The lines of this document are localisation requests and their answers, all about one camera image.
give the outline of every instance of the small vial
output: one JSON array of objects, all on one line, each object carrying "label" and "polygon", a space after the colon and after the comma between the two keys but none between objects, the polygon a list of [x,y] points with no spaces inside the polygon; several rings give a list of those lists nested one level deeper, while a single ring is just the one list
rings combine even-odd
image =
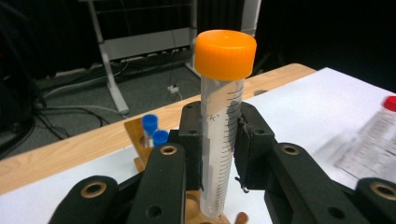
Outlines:
[{"label": "small vial", "polygon": [[153,114],[147,114],[142,118],[144,133],[143,147],[154,147],[152,134],[158,129],[158,117]]},{"label": "small vial", "polygon": [[359,131],[357,144],[335,164],[358,179],[379,177],[396,181],[396,96]]},{"label": "small vial", "polygon": [[168,142],[169,133],[165,130],[157,130],[152,134],[152,141],[155,147]]},{"label": "small vial", "polygon": [[236,31],[206,31],[196,39],[203,132],[200,207],[207,217],[218,217],[224,209],[240,103],[255,52],[255,39]]}]

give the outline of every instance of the gray carpet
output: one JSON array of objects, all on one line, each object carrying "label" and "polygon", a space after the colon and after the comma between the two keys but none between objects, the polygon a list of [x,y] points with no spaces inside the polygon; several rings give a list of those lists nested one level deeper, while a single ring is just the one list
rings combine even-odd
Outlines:
[{"label": "gray carpet", "polygon": [[[129,63],[127,66],[128,69],[122,71],[122,76],[117,77],[120,91],[130,108],[130,113],[126,116],[132,117],[139,115],[152,109],[180,101],[181,98],[185,99],[199,94],[200,79],[185,67],[183,62],[183,60],[177,59],[174,56],[172,60],[165,60],[165,62],[163,59],[157,59],[154,62]],[[126,63],[119,63],[119,70],[124,68],[125,65]],[[37,82],[37,85],[40,89],[44,89],[53,84],[62,85],[62,82],[67,82],[66,80],[84,76],[87,75],[76,73],[67,77],[57,77],[53,80],[41,80]],[[170,94],[167,89],[169,85],[177,85],[180,94]],[[46,97],[45,100],[48,107],[95,105],[116,110],[106,87],[105,78],[89,82],[89,84],[83,86],[57,91]],[[84,108],[91,110],[110,123],[124,119],[124,117],[115,113],[115,111],[95,107]],[[55,132],[62,138],[97,129],[101,123],[97,117],[82,113],[80,110],[53,109],[40,113],[46,115],[46,117],[41,118],[49,121]],[[0,133],[0,144],[2,141],[7,141],[10,136],[9,133]],[[8,153],[7,156],[14,156],[56,141],[59,141],[59,138],[51,133],[42,121],[35,117],[35,128],[33,132],[21,144]]]}]

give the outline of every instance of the black cable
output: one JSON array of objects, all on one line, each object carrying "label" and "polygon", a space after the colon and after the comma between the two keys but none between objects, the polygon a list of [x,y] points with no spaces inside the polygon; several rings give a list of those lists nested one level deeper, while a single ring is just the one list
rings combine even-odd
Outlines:
[{"label": "black cable", "polygon": [[[70,112],[67,110],[78,110],[78,112]],[[65,128],[62,127],[57,127],[54,126],[50,120],[47,118],[47,116],[43,112],[48,112],[48,111],[55,111],[57,114],[75,114],[75,113],[84,113],[84,114],[89,114],[92,116],[95,116],[99,122],[100,122],[100,127],[103,127],[104,123],[109,124],[110,122],[106,120],[105,118],[99,116],[98,114],[92,112],[89,109],[86,108],[81,108],[81,107],[70,107],[70,108],[42,108],[42,109],[37,109],[35,111],[35,116],[44,124],[44,126],[54,135],[56,136],[59,140],[64,140],[67,137],[71,137],[73,135],[69,134]]]},{"label": "black cable", "polygon": [[31,118],[21,122],[21,130],[3,145],[0,146],[0,160],[4,159],[9,153],[16,149],[32,134],[35,129],[35,119]]},{"label": "black cable", "polygon": [[52,129],[52,126],[51,126],[50,124],[48,124],[46,121],[44,121],[44,119],[41,118],[40,115],[36,114],[35,117],[38,118],[38,119],[44,124],[44,126],[46,126],[47,129],[48,129],[53,135],[55,135],[59,140],[64,140],[64,138],[61,137],[59,134],[57,134],[57,133]]},{"label": "black cable", "polygon": [[150,69],[146,69],[146,70],[144,68],[140,68],[140,70],[138,70],[138,72],[136,72],[136,73],[133,73],[133,74],[124,73],[124,74],[121,74],[120,76],[116,76],[115,79],[116,79],[117,83],[121,83],[124,81],[128,81],[134,77],[140,77],[143,75],[152,74],[155,71],[162,68],[164,65],[168,64],[172,60],[173,55],[174,55],[174,52],[171,53],[171,55],[169,56],[169,58],[167,59],[166,62],[163,62],[162,64],[160,64],[154,68],[150,68]]},{"label": "black cable", "polygon": [[[169,59],[167,59],[165,62],[160,63],[160,65],[158,65],[157,67],[153,68],[153,69],[149,69],[149,70],[144,70],[144,68],[142,68],[141,66],[153,66],[155,64],[149,65],[149,64],[130,64],[129,62],[126,63],[126,65],[124,65],[118,72],[116,72],[115,74],[117,74],[117,77],[134,77],[136,75],[142,75],[144,73],[149,73],[149,72],[153,72],[159,68],[161,68],[164,64],[167,63]],[[127,73],[128,70],[130,70],[130,68],[132,68],[134,70],[134,73],[131,75],[125,75],[125,73]],[[88,73],[87,76],[82,76],[82,77],[77,77],[71,81],[68,81],[66,83],[62,83],[62,84],[57,84],[57,85],[52,85],[50,87],[47,88],[42,88],[40,89],[41,92],[43,91],[53,91],[56,90],[58,88],[64,87],[64,86],[69,86],[69,85],[74,85],[74,84],[79,84],[79,83],[84,83],[96,78],[100,78],[100,77],[106,77],[106,71],[104,69],[104,67],[99,67],[97,68],[97,70],[95,71],[91,71],[90,73]]]},{"label": "black cable", "polygon": [[129,67],[130,68],[126,69],[125,72],[118,74],[115,79],[119,77],[135,77],[145,73],[144,68],[142,67],[135,65],[130,65]]},{"label": "black cable", "polygon": [[173,57],[173,53],[174,52],[175,51],[172,49],[170,52],[161,53],[161,54],[159,54],[157,56],[148,57],[147,58],[147,60],[149,60],[148,62],[136,61],[135,63],[133,63],[133,65],[140,66],[140,67],[151,67],[151,66],[157,66],[157,65],[161,66],[164,63],[168,63],[170,58]]},{"label": "black cable", "polygon": [[[175,54],[175,52],[172,51],[172,52],[169,54],[168,58],[167,58],[164,62],[162,62],[161,64],[155,66],[154,68],[149,68],[149,69],[145,70],[144,67],[143,67],[143,68],[140,67],[140,70],[138,70],[138,73],[134,74],[134,76],[136,76],[136,75],[143,75],[143,74],[146,74],[146,73],[152,73],[152,72],[155,72],[155,71],[159,70],[159,69],[162,68],[164,65],[166,65],[166,64],[168,64],[168,63],[170,63],[170,62],[172,62],[173,57],[174,57],[174,54]],[[145,65],[143,65],[143,66],[150,67],[150,66],[153,66],[153,65],[145,64]]]},{"label": "black cable", "polygon": [[91,110],[87,109],[87,108],[83,108],[83,107],[78,107],[78,106],[73,106],[73,107],[64,107],[64,108],[57,108],[57,107],[47,107],[47,108],[42,108],[42,109],[38,109],[38,111],[62,111],[62,110],[80,110],[86,114],[92,115],[94,117],[96,117],[99,122],[100,122],[100,127],[103,127],[103,121],[107,124],[109,124],[110,122],[108,120],[106,120],[105,118],[101,117],[100,115],[92,112]]},{"label": "black cable", "polygon": [[47,117],[47,115],[45,115],[44,113],[40,113],[40,112],[39,112],[38,115],[41,116],[41,118],[44,119],[44,120],[47,122],[47,124],[50,126],[50,128],[51,128],[53,131],[65,135],[66,138],[73,136],[73,135],[71,135],[65,128],[63,128],[63,127],[58,127],[58,126],[54,126],[54,125],[52,124],[52,122],[50,122],[50,119]]}]

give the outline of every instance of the wooden table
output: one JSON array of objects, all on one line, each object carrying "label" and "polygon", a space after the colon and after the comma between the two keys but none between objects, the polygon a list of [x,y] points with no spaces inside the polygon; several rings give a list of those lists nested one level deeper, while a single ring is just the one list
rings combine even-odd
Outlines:
[{"label": "wooden table", "polygon": [[[255,92],[269,91],[314,72],[316,72],[314,69],[293,63],[248,78],[245,82],[243,100],[253,97]],[[179,125],[182,106],[199,100],[200,95],[197,95],[148,113],[159,117],[161,129],[172,129]],[[131,140],[123,127],[125,121],[0,161],[0,194],[131,145]]]}]

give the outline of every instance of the black plastic part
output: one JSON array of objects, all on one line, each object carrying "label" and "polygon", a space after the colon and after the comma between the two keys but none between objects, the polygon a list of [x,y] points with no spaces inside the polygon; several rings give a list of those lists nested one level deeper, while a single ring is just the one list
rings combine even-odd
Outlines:
[{"label": "black plastic part", "polygon": [[103,223],[125,223],[143,174],[144,172],[141,172],[119,184],[119,193],[116,201],[110,208],[108,218],[104,219]]},{"label": "black plastic part", "polygon": [[273,172],[264,153],[274,148],[275,134],[253,105],[242,103],[241,112],[233,153],[239,182],[242,188],[267,189]]},{"label": "black plastic part", "polygon": [[291,223],[368,223],[302,147],[277,144],[267,156],[293,211]]},{"label": "black plastic part", "polygon": [[371,223],[396,223],[396,184],[378,178],[358,182],[352,202]]},{"label": "black plastic part", "polygon": [[293,210],[284,196],[265,191],[264,200],[273,224],[291,223]]},{"label": "black plastic part", "polygon": [[348,188],[347,186],[340,184],[336,181],[333,181],[333,183],[341,190],[344,192],[344,194],[346,195],[346,197],[351,201],[352,200],[352,196],[355,193],[355,190]]},{"label": "black plastic part", "polygon": [[168,143],[179,143],[179,141],[178,141],[178,130],[169,131]]},{"label": "black plastic part", "polygon": [[184,148],[178,144],[155,147],[126,223],[184,223],[185,191]]},{"label": "black plastic part", "polygon": [[202,186],[201,120],[201,102],[193,102],[183,107],[178,142],[186,150],[186,190],[198,190]]},{"label": "black plastic part", "polygon": [[[94,183],[104,183],[105,191],[96,197],[82,197],[82,190],[90,184],[92,184],[92,188],[87,191],[91,193],[95,193],[96,190],[103,187],[98,187]],[[113,178],[96,175],[83,179],[69,191],[58,205],[49,223],[104,223],[104,219],[109,218],[109,210],[118,191],[117,182]]]}]

